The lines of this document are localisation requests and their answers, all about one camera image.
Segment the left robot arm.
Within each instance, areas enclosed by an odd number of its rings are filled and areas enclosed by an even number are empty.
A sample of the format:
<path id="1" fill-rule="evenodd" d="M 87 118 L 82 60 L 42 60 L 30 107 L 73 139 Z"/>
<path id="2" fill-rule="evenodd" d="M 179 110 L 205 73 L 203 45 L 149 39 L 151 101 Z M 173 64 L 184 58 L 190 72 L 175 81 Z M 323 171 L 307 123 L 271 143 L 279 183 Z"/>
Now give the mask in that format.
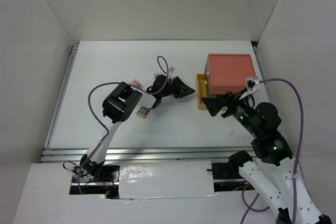
<path id="1" fill-rule="evenodd" d="M 176 99 L 184 98 L 195 93 L 195 90 L 186 85 L 179 77 L 158 75 L 146 90 L 134 84 L 120 82 L 102 103 L 102 116 L 99 119 L 91 105 L 91 91 L 88 96 L 88 106 L 94 118 L 102 126 L 97 133 L 92 146 L 80 160 L 80 173 L 90 181 L 98 181 L 103 175 L 103 165 L 106 160 L 109 145 L 120 125 L 125 122 L 137 106 L 149 110 L 161 104 L 164 97 L 173 96 Z"/>

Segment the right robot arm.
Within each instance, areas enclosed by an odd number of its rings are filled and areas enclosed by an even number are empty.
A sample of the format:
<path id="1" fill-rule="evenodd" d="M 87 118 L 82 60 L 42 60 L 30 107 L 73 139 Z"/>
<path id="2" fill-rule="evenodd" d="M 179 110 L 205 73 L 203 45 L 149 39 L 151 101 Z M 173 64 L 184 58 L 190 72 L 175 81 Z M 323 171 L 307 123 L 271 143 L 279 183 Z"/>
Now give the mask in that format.
<path id="1" fill-rule="evenodd" d="M 295 158 L 286 139 L 277 130 L 281 123 L 278 110 L 268 102 L 255 108 L 241 94 L 202 98 L 211 116 L 222 108 L 223 118 L 234 117 L 253 137 L 253 151 L 272 174 L 272 183 L 246 151 L 229 157 L 228 171 L 233 177 L 246 179 L 274 214 L 276 223 L 331 223 L 311 200 L 301 178 L 294 173 Z"/>

